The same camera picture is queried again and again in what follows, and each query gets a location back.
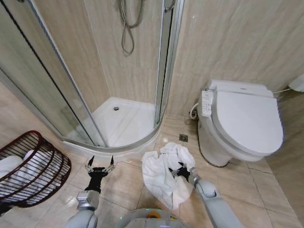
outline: bidet control panel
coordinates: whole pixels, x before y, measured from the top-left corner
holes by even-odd
[[[213,99],[213,93],[211,91],[203,90],[201,92],[202,116],[206,116],[206,117],[211,116],[212,99]]]

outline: shower enclosure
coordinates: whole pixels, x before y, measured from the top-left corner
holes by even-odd
[[[0,2],[1,81],[67,146],[124,156],[155,139],[182,0]]]

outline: beige tile floor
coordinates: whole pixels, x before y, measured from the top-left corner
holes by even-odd
[[[197,122],[167,115],[154,149],[167,142],[186,146],[196,160],[199,175],[213,182],[246,228],[301,228],[294,211],[265,160],[251,163],[232,160],[224,168],[209,165],[201,156],[197,139]],[[179,133],[187,134],[189,142],[178,141]],[[63,228],[76,213],[76,195],[89,182],[84,169],[88,158],[65,152],[72,162],[67,183],[44,203],[28,209],[13,208],[0,217],[0,228]],[[94,166],[106,166],[97,162]],[[141,157],[115,164],[111,175],[102,180],[102,193],[95,214],[98,227],[114,227],[118,219],[139,208],[166,209],[144,186]],[[191,197],[173,211],[194,228],[211,228],[212,224],[199,195]]]

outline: white toilet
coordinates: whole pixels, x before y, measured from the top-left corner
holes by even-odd
[[[277,102],[264,85],[211,80],[207,88],[211,114],[202,111],[201,96],[197,110],[199,146],[210,164],[223,167],[231,158],[256,162],[280,148]]]

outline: toilet lid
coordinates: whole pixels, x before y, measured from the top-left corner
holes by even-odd
[[[271,154],[283,141],[277,102],[273,97],[217,91],[212,120],[227,141],[253,155]]]

